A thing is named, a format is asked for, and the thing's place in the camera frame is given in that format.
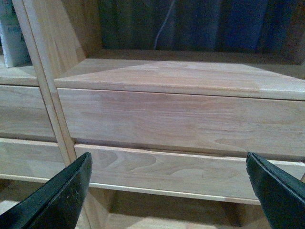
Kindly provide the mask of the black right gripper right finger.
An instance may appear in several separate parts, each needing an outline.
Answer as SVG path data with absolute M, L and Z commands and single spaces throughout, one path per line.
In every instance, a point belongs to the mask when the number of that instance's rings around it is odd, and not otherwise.
M 303 229 L 305 184 L 253 152 L 248 152 L 246 170 L 270 227 Z

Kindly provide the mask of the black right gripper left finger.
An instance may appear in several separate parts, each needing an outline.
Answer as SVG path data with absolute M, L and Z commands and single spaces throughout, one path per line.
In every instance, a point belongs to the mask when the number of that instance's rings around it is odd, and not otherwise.
M 84 153 L 25 200 L 0 216 L 2 229 L 74 229 L 92 174 L 92 155 Z

